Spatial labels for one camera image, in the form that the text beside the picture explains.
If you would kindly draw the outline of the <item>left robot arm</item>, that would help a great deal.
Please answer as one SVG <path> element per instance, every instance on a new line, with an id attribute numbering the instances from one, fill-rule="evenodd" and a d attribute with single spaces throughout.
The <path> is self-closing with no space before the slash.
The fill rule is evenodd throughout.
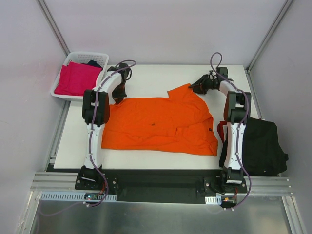
<path id="1" fill-rule="evenodd" d="M 132 77 L 134 60 L 119 62 L 107 69 L 106 76 L 93 89 L 83 94 L 82 118 L 87 127 L 87 151 L 84 164 L 76 178 L 76 190 L 107 190 L 100 153 L 102 135 L 110 117 L 110 104 L 121 103 L 127 97 L 125 84 Z"/>

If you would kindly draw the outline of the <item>pink t shirt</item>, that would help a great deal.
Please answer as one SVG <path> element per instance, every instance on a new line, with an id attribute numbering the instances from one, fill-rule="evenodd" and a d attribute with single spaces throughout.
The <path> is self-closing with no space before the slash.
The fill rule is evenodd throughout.
<path id="1" fill-rule="evenodd" d="M 57 95 L 83 96 L 85 90 L 93 89 L 103 69 L 70 62 L 62 66 L 58 85 L 54 89 Z"/>

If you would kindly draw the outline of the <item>orange t shirt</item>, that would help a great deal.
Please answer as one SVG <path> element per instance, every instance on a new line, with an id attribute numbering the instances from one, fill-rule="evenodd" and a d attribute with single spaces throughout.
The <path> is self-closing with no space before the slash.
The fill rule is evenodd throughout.
<path id="1" fill-rule="evenodd" d="M 101 147 L 217 156 L 214 118 L 188 84 L 168 97 L 133 97 L 110 106 Z"/>

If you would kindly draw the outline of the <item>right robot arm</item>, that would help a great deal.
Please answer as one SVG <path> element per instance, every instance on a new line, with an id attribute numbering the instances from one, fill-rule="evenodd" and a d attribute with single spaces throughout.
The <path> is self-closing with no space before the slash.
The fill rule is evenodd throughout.
<path id="1" fill-rule="evenodd" d="M 245 184 L 243 138 L 250 117 L 252 95 L 237 88 L 228 78 L 226 67 L 217 67 L 189 86 L 197 94 L 219 90 L 226 96 L 224 121 L 227 125 L 227 148 L 220 176 L 210 182 L 209 189 L 220 194 L 237 192 Z"/>

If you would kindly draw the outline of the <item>white plastic basket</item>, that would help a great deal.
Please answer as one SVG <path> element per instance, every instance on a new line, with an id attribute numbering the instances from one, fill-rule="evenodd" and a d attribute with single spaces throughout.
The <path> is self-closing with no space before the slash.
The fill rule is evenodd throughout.
<path id="1" fill-rule="evenodd" d="M 70 52 L 59 71 L 50 94 L 69 101 L 81 101 L 83 92 L 104 78 L 109 56 L 96 52 Z"/>

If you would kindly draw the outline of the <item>black t shirt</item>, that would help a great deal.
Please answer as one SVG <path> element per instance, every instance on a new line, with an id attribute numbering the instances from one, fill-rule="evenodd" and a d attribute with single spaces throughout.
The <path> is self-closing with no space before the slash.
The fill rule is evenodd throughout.
<path id="1" fill-rule="evenodd" d="M 287 170 L 288 154 L 273 122 L 249 118 L 243 136 L 242 163 L 250 176 L 277 176 Z"/>

